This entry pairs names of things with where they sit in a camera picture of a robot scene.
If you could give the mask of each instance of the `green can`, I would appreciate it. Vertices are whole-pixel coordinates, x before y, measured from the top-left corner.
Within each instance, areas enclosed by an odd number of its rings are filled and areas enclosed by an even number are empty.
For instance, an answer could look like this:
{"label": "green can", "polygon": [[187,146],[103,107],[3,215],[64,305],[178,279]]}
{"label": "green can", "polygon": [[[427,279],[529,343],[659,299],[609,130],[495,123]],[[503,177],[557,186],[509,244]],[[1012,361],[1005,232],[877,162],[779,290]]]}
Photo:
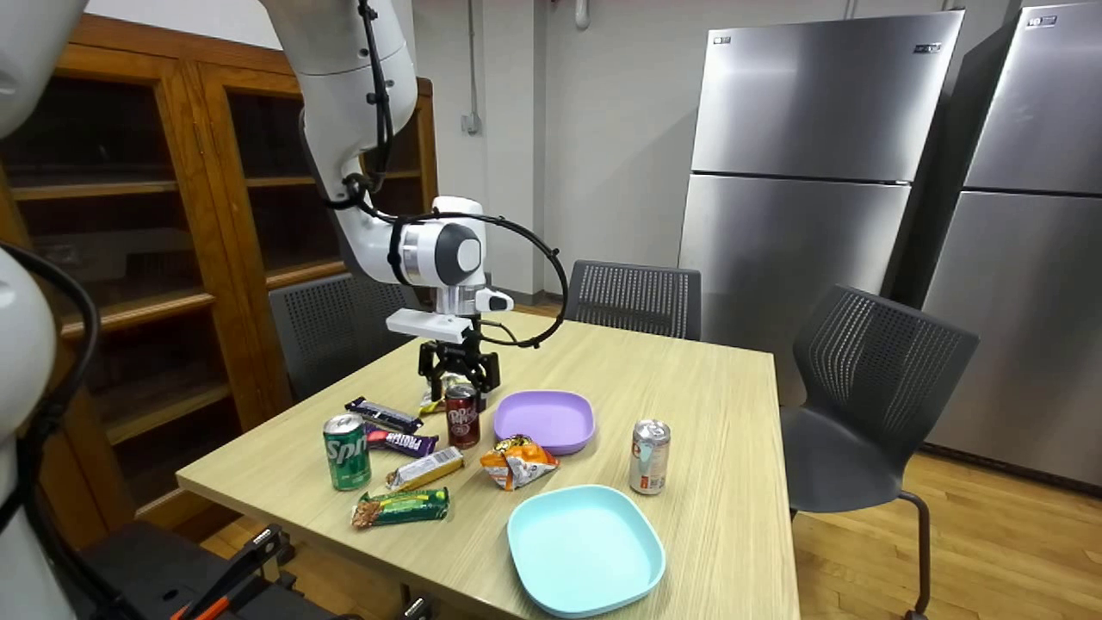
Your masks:
{"label": "green can", "polygon": [[336,415],[325,424],[325,455],[336,492],[363,488],[371,478],[364,424],[359,415]]}

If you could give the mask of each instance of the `black cable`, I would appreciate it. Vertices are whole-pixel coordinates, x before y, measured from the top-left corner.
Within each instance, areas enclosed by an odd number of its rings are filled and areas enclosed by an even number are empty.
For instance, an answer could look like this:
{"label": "black cable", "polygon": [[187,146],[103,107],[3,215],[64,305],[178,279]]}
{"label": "black cable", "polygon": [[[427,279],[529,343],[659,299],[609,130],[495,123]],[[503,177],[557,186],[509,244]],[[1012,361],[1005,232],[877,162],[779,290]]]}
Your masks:
{"label": "black cable", "polygon": [[509,324],[500,324],[500,320],[483,320],[483,328],[495,328],[495,331],[505,331],[509,344],[521,344],[521,339],[509,331]]}
{"label": "black cable", "polygon": [[364,51],[371,62],[371,107],[375,107],[375,180],[371,189],[381,189],[381,172],[389,162],[389,146],[392,146],[392,119],[389,119],[389,92],[385,92],[385,75],[381,75],[381,60],[379,60],[379,46],[375,46],[375,31],[371,21],[379,19],[369,0],[359,0],[359,19],[364,23]]}
{"label": "black cable", "polygon": [[79,320],[82,320],[82,352],[76,355],[76,361],[64,374],[64,378],[50,393],[45,393],[38,399],[24,434],[18,438],[18,488],[12,492],[20,492],[26,524],[38,535],[41,553],[50,558],[56,572],[61,576],[61,584],[70,589],[76,589],[76,595],[71,595],[76,610],[71,614],[79,614],[79,602],[86,595],[86,599],[93,599],[97,618],[103,618],[103,620],[107,618],[109,620],[142,620],[142,614],[115,586],[107,586],[64,546],[64,537],[49,522],[49,510],[41,506],[41,492],[38,492],[38,472],[41,472],[45,440],[61,429],[70,399],[86,384],[89,366],[97,358],[97,347],[100,347],[100,309],[89,299],[89,292],[76,279],[70,279],[61,270],[41,262],[32,253],[7,250],[7,255],[18,259],[32,277],[38,277],[38,279],[50,282],[56,290],[61,290],[71,299],[71,308],[79,309]]}
{"label": "black cable", "polygon": [[566,279],[566,270],[557,262],[557,253],[552,244],[544,244],[534,232],[521,228],[516,220],[505,220],[505,217],[484,217],[484,215],[439,215],[433,212],[429,217],[439,217],[439,220],[483,220],[483,225],[493,225],[493,228],[505,228],[521,239],[528,239],[554,270],[557,277],[557,292],[561,292],[561,305],[557,305],[557,313],[552,320],[552,328],[544,328],[540,336],[528,339],[528,343],[500,343],[500,339],[484,339],[490,344],[512,344],[512,347],[540,347],[566,320],[566,299],[568,299],[568,279]]}

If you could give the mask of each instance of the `soda can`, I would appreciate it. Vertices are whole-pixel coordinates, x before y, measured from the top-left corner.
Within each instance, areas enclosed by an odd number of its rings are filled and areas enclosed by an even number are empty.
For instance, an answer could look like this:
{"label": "soda can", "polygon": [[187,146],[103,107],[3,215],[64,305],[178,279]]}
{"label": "soda can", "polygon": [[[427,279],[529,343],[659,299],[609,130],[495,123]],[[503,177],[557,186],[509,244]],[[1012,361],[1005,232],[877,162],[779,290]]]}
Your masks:
{"label": "soda can", "polygon": [[359,488],[371,478],[371,463],[364,447],[364,424],[359,415],[335,415],[325,424],[325,455],[332,463],[335,488]]}
{"label": "soda can", "polygon": [[638,420],[629,432],[629,488],[641,496],[659,496],[666,488],[668,467],[668,424]]}
{"label": "soda can", "polygon": [[472,378],[464,377],[444,378],[444,415],[446,415],[446,445],[472,447],[483,440],[483,432],[478,432],[483,406]]}

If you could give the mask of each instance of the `snack bag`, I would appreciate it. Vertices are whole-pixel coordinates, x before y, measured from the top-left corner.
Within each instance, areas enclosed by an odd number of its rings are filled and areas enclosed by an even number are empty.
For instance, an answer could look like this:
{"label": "snack bag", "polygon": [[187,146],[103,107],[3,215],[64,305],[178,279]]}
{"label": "snack bag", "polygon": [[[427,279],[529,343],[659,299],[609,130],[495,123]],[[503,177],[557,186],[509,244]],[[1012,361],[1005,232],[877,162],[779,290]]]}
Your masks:
{"label": "snack bag", "polygon": [[547,472],[557,468],[554,455],[544,451],[538,440],[516,434],[509,440],[500,440],[490,455],[478,457],[484,477],[500,486],[500,488],[521,488],[529,486],[538,478],[544,478]]}
{"label": "snack bag", "polygon": [[369,531],[379,524],[408,524],[408,522],[444,522],[446,517],[446,486],[389,492],[389,496],[359,496],[352,506],[352,531]]}

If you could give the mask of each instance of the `refrigerator door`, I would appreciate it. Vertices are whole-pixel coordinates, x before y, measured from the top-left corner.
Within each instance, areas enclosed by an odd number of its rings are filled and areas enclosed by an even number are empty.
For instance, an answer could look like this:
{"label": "refrigerator door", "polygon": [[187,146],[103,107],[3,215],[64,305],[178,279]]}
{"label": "refrigerator door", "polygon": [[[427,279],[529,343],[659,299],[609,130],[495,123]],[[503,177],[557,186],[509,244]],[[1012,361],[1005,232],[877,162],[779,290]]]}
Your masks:
{"label": "refrigerator door", "polygon": [[1027,8],[965,186],[1102,193],[1102,8]]}
{"label": "refrigerator door", "polygon": [[695,172],[909,183],[961,10],[709,31]]}
{"label": "refrigerator door", "polygon": [[961,193],[926,309],[977,336],[928,440],[1102,486],[1102,201]]}
{"label": "refrigerator door", "polygon": [[682,265],[701,271],[701,339],[788,339],[829,282],[877,290],[904,201],[909,186],[691,177]]}

